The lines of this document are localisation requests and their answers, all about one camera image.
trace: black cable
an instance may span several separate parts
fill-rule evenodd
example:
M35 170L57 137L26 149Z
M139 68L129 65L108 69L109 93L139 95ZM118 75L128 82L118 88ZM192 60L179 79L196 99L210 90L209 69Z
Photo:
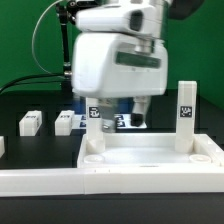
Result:
M15 80L12 80L11 82L6 83L0 88L0 94L7 88L14 86L16 83L28 80L28 79L39 79L39 78L49 78L49 77L62 77L64 78L65 76L62 74L42 74L42 75L29 75L29 76L24 76Z
M22 85L32 85L32 84L50 84L50 83L61 83L61 81L48 81L48 82L21 82L15 83L13 86L22 86Z

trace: green wall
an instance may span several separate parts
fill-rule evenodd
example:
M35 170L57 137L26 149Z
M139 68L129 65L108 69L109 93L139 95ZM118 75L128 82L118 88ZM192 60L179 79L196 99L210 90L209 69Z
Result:
M42 74L32 59L31 38L41 13L52 0L1 1L0 86L25 75ZM224 108L224 1L205 0L184 21L169 20L168 88L178 80L197 80L200 94ZM69 26L70 48L77 30ZM54 9L37 34L36 51L41 64L52 72L62 71L61 34ZM25 86L25 89L59 89L58 84Z
M169 21L168 87L197 80L200 95L224 108L224 1L205 0L184 21Z

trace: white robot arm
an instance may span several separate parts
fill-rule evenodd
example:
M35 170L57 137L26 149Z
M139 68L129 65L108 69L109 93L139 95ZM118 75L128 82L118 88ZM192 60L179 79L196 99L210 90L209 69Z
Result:
M134 97L132 124L138 126L150 97L166 90L163 35L170 3L123 0L78 12L83 33L74 46L73 87L81 96L99 99L104 131L115 129L116 98Z

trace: white block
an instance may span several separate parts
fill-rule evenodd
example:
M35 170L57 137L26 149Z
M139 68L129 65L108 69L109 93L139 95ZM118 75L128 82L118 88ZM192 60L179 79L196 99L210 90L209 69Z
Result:
M86 98L86 136L87 150L90 153L105 151L104 133L102 132L102 120L98 109L98 99Z
M190 153L193 150L197 83L180 81L178 86L175 150Z
M0 136L0 158L5 153L5 145L4 145L4 138Z
M70 135L75 112L72 110L62 111L55 121L55 135Z
M42 124L41 111L28 111L19 122L20 136L35 136Z

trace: black table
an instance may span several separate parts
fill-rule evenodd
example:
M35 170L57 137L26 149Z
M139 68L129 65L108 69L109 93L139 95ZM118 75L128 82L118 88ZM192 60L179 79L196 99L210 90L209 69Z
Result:
M126 109L131 101L125 101ZM120 132L175 132L177 91L152 99L147 129ZM84 100L60 91L17 91L0 96L0 136L6 153L0 169L76 167L84 130L55 136L61 110L84 112ZM35 137L20 137L18 124L29 110L43 113ZM224 111L197 97L195 132L208 134L224 149ZM222 223L224 194L110 194L0 199L1 223Z

